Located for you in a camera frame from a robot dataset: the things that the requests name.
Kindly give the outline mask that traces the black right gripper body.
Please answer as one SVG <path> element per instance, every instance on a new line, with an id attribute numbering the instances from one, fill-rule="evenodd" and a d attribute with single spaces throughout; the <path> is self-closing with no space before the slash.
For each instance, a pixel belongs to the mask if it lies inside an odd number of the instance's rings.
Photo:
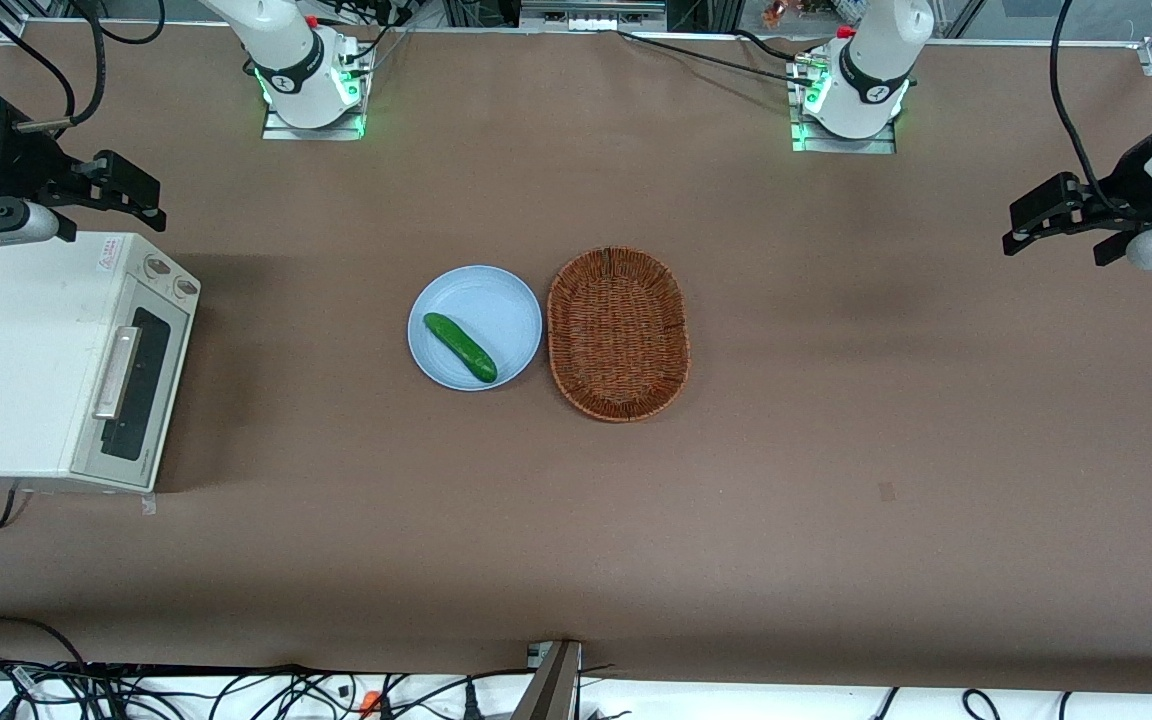
<path id="1" fill-rule="evenodd" d="M 90 197 L 90 179 L 78 172 L 82 161 L 65 154 L 45 132 L 18 132 L 18 109 L 0 109 L 0 199 L 32 200 L 68 206 Z"/>

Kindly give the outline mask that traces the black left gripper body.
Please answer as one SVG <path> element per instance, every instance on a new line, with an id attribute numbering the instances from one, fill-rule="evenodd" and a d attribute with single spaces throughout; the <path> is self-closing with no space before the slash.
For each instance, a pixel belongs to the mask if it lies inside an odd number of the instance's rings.
<path id="1" fill-rule="evenodd" d="M 1151 158 L 1152 132 L 1126 150 L 1107 176 L 1098 177 L 1091 164 L 1085 164 L 1091 191 L 1082 209 L 1084 232 L 1152 228 L 1152 177 L 1146 172 Z"/>

